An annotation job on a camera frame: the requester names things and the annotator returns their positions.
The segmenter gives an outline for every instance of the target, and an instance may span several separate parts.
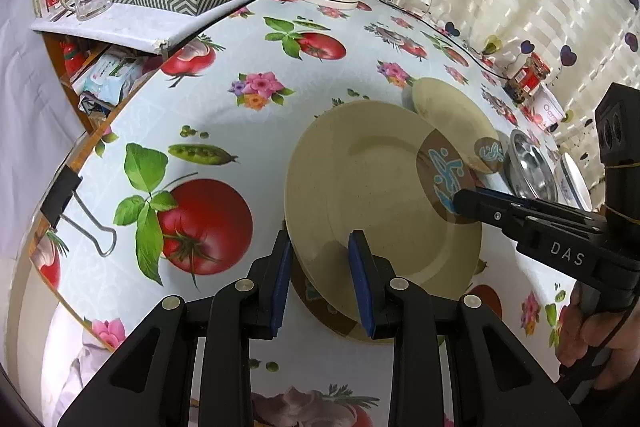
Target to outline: human hand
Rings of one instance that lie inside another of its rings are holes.
[[[599,346],[622,318],[622,313],[591,315],[583,321],[579,286],[571,292],[570,304],[564,311],[560,343],[556,357],[562,365],[571,367],[587,354],[590,346]],[[624,326],[611,339],[609,362],[594,382],[594,389],[609,389],[631,376],[640,360],[640,304],[631,313]]]

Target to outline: rubber band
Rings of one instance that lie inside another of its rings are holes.
[[[634,225],[640,225],[640,219],[634,219],[633,217],[625,216],[625,214],[623,214],[622,212],[617,211],[615,208],[611,208],[607,203],[604,203],[604,206],[607,210],[610,210],[617,216],[623,217],[630,223],[633,223]]]
[[[613,165],[610,167],[605,166],[606,169],[628,169],[629,167],[640,167],[640,162],[629,163],[629,165]]]

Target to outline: blue gripper pad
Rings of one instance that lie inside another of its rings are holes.
[[[373,306],[371,301],[371,290],[367,274],[364,271],[364,264],[360,257],[360,250],[353,233],[349,236],[349,266],[351,267],[351,279],[353,280],[353,288],[356,292],[356,301],[358,302],[358,311],[360,312],[360,322],[367,332],[367,336],[371,337],[375,331],[373,322]]]
[[[278,268],[278,276],[273,287],[273,297],[271,297],[271,334],[275,337],[282,325],[284,317],[284,306],[287,303],[287,292],[289,291],[289,279],[291,273],[291,242],[287,239],[284,244],[284,251]]]

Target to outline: white bowl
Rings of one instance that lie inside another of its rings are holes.
[[[584,182],[580,169],[578,169],[574,159],[568,153],[564,153],[556,164],[554,175],[566,204],[591,212],[589,189]]]

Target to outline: red bottle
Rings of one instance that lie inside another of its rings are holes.
[[[60,42],[62,53],[65,56],[65,69],[69,77],[74,76],[76,72],[82,68],[84,64],[84,54],[78,50],[78,46],[70,39],[66,42]]]

